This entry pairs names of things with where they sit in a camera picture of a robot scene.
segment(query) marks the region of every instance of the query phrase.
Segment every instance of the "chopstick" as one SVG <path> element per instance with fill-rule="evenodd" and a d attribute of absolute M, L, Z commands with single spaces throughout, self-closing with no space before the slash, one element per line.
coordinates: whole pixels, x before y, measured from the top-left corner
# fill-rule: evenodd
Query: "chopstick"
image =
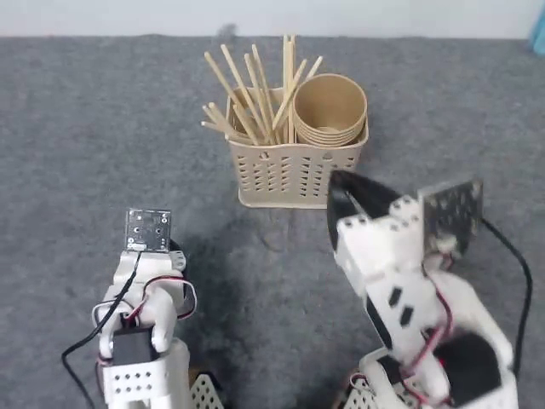
<path fill-rule="evenodd" d="M 223 114 L 221 113 L 221 111 L 218 109 L 217 105 L 214 102 L 211 102 L 210 104 L 208 104 L 208 107 L 210 112 L 215 118 L 215 122 L 227 130 L 226 134 L 238 135 L 238 132 L 232 127 L 231 124 L 227 122 L 226 118 L 223 116 Z"/>
<path fill-rule="evenodd" d="M 221 134 L 225 133 L 224 129 L 221 126 L 218 126 L 217 124 L 212 124 L 211 122 L 201 121 L 201 126 L 203 126 L 204 128 L 208 128 L 210 130 L 216 130 L 216 131 L 220 132 Z M 237 142 L 237 143 L 242 143 L 244 145 L 253 145 L 250 139 L 245 138 L 243 136 L 229 135 L 228 140 L 233 141 L 233 142 Z"/>
<path fill-rule="evenodd" d="M 208 61 L 209 65 L 210 65 L 210 68 L 212 68 L 212 71 L 217 76 L 217 78 L 220 80 L 221 85 L 223 85 L 223 88 L 225 89 L 225 91 L 227 92 L 229 97 L 231 98 L 232 103 L 237 104 L 239 106 L 242 106 L 242 104 L 240 103 L 240 100 L 238 99 L 237 95 L 232 90 L 231 86 L 229 85 L 229 83 L 227 82 L 227 80 L 225 79 L 223 74 L 221 73 L 220 68 L 215 63 L 214 59 L 212 58 L 212 55 L 210 55 L 210 53 L 208 51 L 206 51 L 204 53 L 204 58 Z M 246 128 L 246 126 L 244 126 L 242 121 L 240 121 L 240 123 L 243 124 L 244 130 L 246 131 L 246 133 L 250 134 L 250 132 L 253 132 L 253 128 L 250 126 L 250 123 L 251 123 L 250 117 L 248 117 L 248 115 L 246 114 L 246 111 L 244 111 L 244 110 L 240 114 L 244 117 L 244 122 L 248 125 L 249 128 Z"/>
<path fill-rule="evenodd" d="M 290 47 L 290 39 L 288 38 L 287 34 L 284 34 L 283 37 L 283 43 L 282 43 L 282 66 L 284 70 L 283 79 L 284 79 L 284 87 L 283 87 L 283 94 L 282 94 L 282 100 L 285 99 L 286 95 L 288 94 L 288 90 L 290 88 L 290 82 L 289 82 L 289 72 L 288 72 L 288 48 Z M 287 143 L 288 142 L 288 129 L 286 127 L 282 128 L 282 142 Z"/>
<path fill-rule="evenodd" d="M 293 82 L 293 70 L 295 64 L 295 35 L 290 36 L 288 44 L 288 85 Z M 295 143 L 295 130 L 293 128 L 293 110 L 291 103 L 288 106 L 288 143 Z"/>
<path fill-rule="evenodd" d="M 251 127 L 249 124 L 245 124 L 244 122 L 246 121 L 245 118 L 243 118 L 244 115 L 241 116 L 241 113 L 242 111 L 244 110 L 242 107 L 240 107 L 239 105 L 237 104 L 234 104 L 232 106 L 232 109 L 233 111 L 238 115 L 238 120 L 240 120 L 240 123 L 242 124 L 242 126 L 244 126 L 244 128 L 246 130 L 250 129 L 251 130 Z M 255 136 L 255 133 L 253 130 L 251 130 L 250 132 L 248 132 L 248 136 L 250 137 L 250 139 L 252 140 L 252 142 L 254 142 L 254 145 L 259 145 L 259 142 L 257 141 L 257 136 Z"/>
<path fill-rule="evenodd" d="M 286 110 L 286 107 L 291 102 L 291 98 L 293 97 L 293 94 L 295 93 L 295 89 L 297 88 L 297 84 L 299 83 L 299 80 L 301 79 L 301 75 L 303 73 L 303 70 L 305 69 L 306 64 L 307 64 L 307 60 L 303 60 L 301 64 L 299 65 L 299 68 L 297 69 L 297 72 L 295 73 L 295 76 L 293 77 L 293 81 L 291 82 L 290 90 L 287 93 L 287 95 L 284 95 L 282 104 L 280 105 L 280 108 L 276 112 L 276 116 L 274 117 L 274 120 L 272 121 L 273 130 L 277 129 L 279 125 L 282 125 L 284 123 L 284 121 L 282 120 L 284 116 L 284 112 Z"/>
<path fill-rule="evenodd" d="M 235 65 L 235 61 L 232 60 L 231 53 L 229 53 L 229 49 L 225 44 L 222 44 L 220 46 L 221 51 L 223 51 L 223 55 L 225 56 L 225 59 L 227 60 L 227 64 L 229 65 L 229 68 L 231 68 L 231 73 L 235 77 L 235 80 L 237 81 L 237 85 L 242 91 L 242 95 L 244 96 L 244 99 L 246 100 L 246 104 L 248 105 L 248 108 L 252 112 L 252 115 L 254 116 L 255 122 L 257 123 L 257 127 L 259 128 L 259 131 L 262 133 L 263 138 L 266 137 L 267 131 L 265 130 L 265 126 L 263 125 L 263 122 L 261 121 L 261 118 L 259 114 L 257 113 L 257 110 L 255 109 L 254 102 L 252 101 L 250 94 L 248 93 L 248 90 L 244 86 L 244 81 L 240 77 L 240 74 L 238 73 L 237 66 Z"/>
<path fill-rule="evenodd" d="M 313 67 L 310 69 L 310 71 L 308 72 L 307 74 L 307 77 L 305 78 L 305 81 L 307 81 L 308 79 L 314 77 L 314 74 L 316 73 L 316 71 L 318 70 L 318 68 L 320 67 L 320 64 L 322 63 L 322 60 L 324 59 L 324 57 L 321 55 L 319 56 L 317 59 L 316 59 L 316 62 L 314 63 Z"/>
<path fill-rule="evenodd" d="M 257 47 L 255 44 L 252 44 L 252 52 L 254 54 L 254 60 L 255 64 L 257 65 L 257 71 L 259 72 L 259 75 L 261 77 L 261 85 L 263 85 L 263 93 L 265 94 L 265 100 L 267 101 L 267 121 L 269 121 L 269 124 L 271 124 L 271 129 L 273 127 L 273 120 L 274 120 L 274 110 L 273 110 L 273 101 L 271 99 L 271 90 L 269 89 L 269 85 L 267 83 L 267 76 L 265 75 L 265 68 L 263 67 L 263 64 L 261 64 L 261 57 L 259 56 L 259 53 L 257 52 Z M 273 137 L 276 141 L 276 143 L 280 143 L 280 136 L 277 131 L 273 131 Z"/>
<path fill-rule="evenodd" d="M 274 145 L 276 142 L 273 138 L 273 125 L 269 122 L 267 115 L 267 107 L 265 106 L 265 101 L 263 99 L 263 94 L 261 93 L 261 88 L 257 82 L 257 76 L 255 75 L 254 65 L 250 58 L 250 54 L 244 54 L 244 61 L 246 61 L 246 68 L 248 69 L 248 74 L 250 75 L 250 81 L 254 87 L 255 94 L 257 95 L 257 103 L 261 111 L 261 117 L 263 118 L 263 123 L 265 125 L 266 137 L 269 140 L 271 145 Z"/>

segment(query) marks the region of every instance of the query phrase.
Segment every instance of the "white wall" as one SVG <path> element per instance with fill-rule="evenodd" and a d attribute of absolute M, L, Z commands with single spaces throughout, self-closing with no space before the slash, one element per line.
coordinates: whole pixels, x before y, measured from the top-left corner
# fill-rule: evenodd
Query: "white wall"
<path fill-rule="evenodd" d="M 545 0 L 0 0 L 0 36 L 528 38 Z"/>

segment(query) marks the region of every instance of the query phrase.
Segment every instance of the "beige plastic basket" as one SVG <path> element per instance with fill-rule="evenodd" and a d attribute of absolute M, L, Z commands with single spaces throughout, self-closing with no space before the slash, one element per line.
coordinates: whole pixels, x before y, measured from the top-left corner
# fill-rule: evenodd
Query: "beige plastic basket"
<path fill-rule="evenodd" d="M 282 90 L 272 92 L 278 104 Z M 227 120 L 239 128 L 232 102 L 227 100 Z M 353 170 L 369 138 L 367 119 L 356 141 L 345 147 L 306 144 L 251 146 L 229 141 L 238 178 L 238 198 L 249 207 L 325 209 L 330 173 Z"/>

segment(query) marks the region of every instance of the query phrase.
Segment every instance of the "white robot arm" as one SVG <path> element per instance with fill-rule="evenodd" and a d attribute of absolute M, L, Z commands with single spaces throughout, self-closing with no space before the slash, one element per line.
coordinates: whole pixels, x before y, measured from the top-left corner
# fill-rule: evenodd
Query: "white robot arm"
<path fill-rule="evenodd" d="M 401 395 L 423 407 L 496 407 L 498 399 L 504 408 L 518 407 L 510 342 L 471 285 L 429 257 L 464 252 L 481 206 L 480 181 L 413 199 L 361 176 L 332 175 L 328 222 L 336 262 L 385 346 L 360 363 L 379 407 L 409 407 Z"/>
<path fill-rule="evenodd" d="M 98 335 L 97 377 L 110 409 L 222 409 L 209 374 L 198 374 L 190 388 L 189 350 L 174 337 L 176 322 L 197 307 L 185 271 L 186 258 L 170 240 L 170 212 L 129 210 L 113 283 L 92 311 L 95 329 L 62 355 L 89 407 L 95 404 L 66 357 Z"/>

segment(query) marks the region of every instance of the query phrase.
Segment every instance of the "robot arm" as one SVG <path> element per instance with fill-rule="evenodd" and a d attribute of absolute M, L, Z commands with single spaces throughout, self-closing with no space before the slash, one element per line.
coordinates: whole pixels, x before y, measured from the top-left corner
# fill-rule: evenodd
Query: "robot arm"
<path fill-rule="evenodd" d="M 183 276 L 183 253 L 169 250 L 169 221 L 165 210 L 128 212 L 125 251 L 104 301 L 93 311 L 95 322 L 102 320 L 135 275 L 99 335 L 104 396 L 110 409 L 192 408 L 189 351 L 174 338 L 174 329 L 179 317 L 195 309 L 197 298 Z M 187 288 L 193 290 L 194 304 L 183 314 Z"/>
<path fill-rule="evenodd" d="M 470 338 L 459 334 L 479 336 L 466 343 L 475 351 L 486 348 L 481 339 L 490 346 L 495 356 L 486 365 L 500 373 L 498 382 L 512 377 L 511 344 L 473 288 L 453 274 L 427 268 L 425 262 L 428 254 L 457 256 L 467 249 L 482 205 L 482 184 L 476 183 L 421 191 L 413 199 L 348 172 L 333 172 L 330 180 L 328 223 L 336 262 L 362 298 L 388 358 L 396 363 L 397 381 L 431 406 L 460 396 L 452 365 L 445 367 L 445 358 L 437 352 L 442 348 L 444 356 L 451 357 L 451 349 L 439 345 Z M 385 371 L 375 363 L 365 368 L 370 376 Z M 409 378 L 421 394 L 406 382 Z M 463 399 L 471 400 L 465 395 Z"/>

